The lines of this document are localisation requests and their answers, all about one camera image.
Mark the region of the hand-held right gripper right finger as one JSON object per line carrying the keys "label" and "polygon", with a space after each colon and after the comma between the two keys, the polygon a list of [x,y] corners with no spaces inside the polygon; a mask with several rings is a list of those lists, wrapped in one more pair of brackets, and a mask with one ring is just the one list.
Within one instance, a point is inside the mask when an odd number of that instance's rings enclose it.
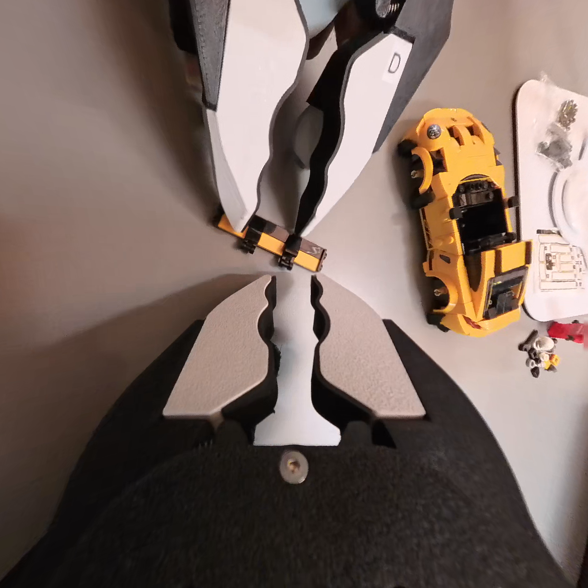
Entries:
{"label": "hand-held right gripper right finger", "polygon": [[333,279],[311,279],[313,408],[341,434],[350,423],[419,421],[425,408],[380,315]]}

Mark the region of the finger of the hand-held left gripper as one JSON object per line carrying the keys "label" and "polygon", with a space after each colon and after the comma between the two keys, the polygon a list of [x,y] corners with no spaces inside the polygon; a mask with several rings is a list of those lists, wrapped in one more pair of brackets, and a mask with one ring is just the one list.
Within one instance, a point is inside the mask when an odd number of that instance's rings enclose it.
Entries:
{"label": "finger of the hand-held left gripper", "polygon": [[298,82],[308,48],[299,1],[230,1],[217,105],[206,109],[217,192],[242,232],[260,202],[278,111]]}
{"label": "finger of the hand-held left gripper", "polygon": [[414,42],[378,34],[345,65],[299,116],[293,151],[309,171],[299,201],[295,234],[306,237],[353,185],[377,150],[386,115],[396,96]]}

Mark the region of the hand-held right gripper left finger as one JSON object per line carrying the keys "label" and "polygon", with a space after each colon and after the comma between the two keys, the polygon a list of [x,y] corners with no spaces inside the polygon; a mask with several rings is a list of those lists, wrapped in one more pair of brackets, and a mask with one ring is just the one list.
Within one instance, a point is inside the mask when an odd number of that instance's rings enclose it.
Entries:
{"label": "hand-held right gripper left finger", "polygon": [[204,420],[214,428],[236,422],[252,443],[277,402],[275,306],[274,275],[262,275],[217,305],[202,323],[163,417]]}

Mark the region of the black and yellow lego strip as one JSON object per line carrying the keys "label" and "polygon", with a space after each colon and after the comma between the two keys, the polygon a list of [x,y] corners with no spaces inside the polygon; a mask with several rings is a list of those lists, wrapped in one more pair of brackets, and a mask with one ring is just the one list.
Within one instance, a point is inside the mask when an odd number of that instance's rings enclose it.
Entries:
{"label": "black and yellow lego strip", "polygon": [[327,250],[305,238],[296,236],[282,226],[254,215],[242,231],[234,229],[222,208],[213,225],[236,238],[236,248],[246,254],[261,249],[277,257],[277,265],[291,270],[299,266],[310,272],[321,271]]}

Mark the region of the yellow lego car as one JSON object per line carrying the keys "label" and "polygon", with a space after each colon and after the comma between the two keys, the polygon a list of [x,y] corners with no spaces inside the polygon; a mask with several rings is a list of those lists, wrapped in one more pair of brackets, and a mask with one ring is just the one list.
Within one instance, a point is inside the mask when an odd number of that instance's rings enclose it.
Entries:
{"label": "yellow lego car", "polygon": [[426,321],[476,339],[520,319],[533,256],[511,216],[505,168],[487,126],[463,108],[427,111],[398,144],[410,164],[431,287]]}

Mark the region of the white and yellow lego piece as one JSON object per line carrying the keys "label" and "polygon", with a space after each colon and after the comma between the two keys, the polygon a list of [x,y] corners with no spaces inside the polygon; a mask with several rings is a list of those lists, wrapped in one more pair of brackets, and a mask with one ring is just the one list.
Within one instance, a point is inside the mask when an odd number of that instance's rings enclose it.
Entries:
{"label": "white and yellow lego piece", "polygon": [[560,357],[556,353],[556,343],[556,339],[548,336],[540,336],[534,343],[539,364],[545,371],[556,371],[560,363]]}

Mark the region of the red lego minifigure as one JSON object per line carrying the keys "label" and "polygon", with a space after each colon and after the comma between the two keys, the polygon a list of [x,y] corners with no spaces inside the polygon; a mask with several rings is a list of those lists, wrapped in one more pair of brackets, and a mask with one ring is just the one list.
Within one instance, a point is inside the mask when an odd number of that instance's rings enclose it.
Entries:
{"label": "red lego minifigure", "polygon": [[569,323],[553,321],[547,328],[547,335],[554,340],[555,345],[561,341],[568,341],[587,348],[587,321],[578,319]]}

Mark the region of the lego sticker sheet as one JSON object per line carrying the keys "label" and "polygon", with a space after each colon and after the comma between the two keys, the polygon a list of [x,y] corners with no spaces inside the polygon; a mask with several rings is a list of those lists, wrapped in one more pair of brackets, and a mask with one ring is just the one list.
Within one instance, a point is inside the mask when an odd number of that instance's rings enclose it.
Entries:
{"label": "lego sticker sheet", "polygon": [[580,247],[572,245],[557,230],[537,231],[539,290],[584,289],[586,261]]}

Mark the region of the clear bag of small parts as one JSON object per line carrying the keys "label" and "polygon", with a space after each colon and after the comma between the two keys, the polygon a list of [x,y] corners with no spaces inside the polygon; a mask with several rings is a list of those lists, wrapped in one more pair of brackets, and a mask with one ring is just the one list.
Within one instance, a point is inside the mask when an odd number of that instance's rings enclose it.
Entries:
{"label": "clear bag of small parts", "polygon": [[538,80],[533,114],[536,153],[557,171],[587,166],[587,96]]}

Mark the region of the white book stand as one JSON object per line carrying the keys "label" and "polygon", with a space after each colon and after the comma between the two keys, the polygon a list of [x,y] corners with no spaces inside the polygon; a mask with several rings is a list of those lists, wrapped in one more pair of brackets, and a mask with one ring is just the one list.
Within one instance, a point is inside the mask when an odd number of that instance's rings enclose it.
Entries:
{"label": "white book stand", "polygon": [[[538,80],[525,82],[514,102],[517,184],[520,200],[518,226],[523,239],[533,243],[525,310],[540,322],[587,316],[587,166],[557,172],[536,153],[533,114]],[[581,248],[586,261],[584,289],[539,290],[537,231],[557,230]]]}

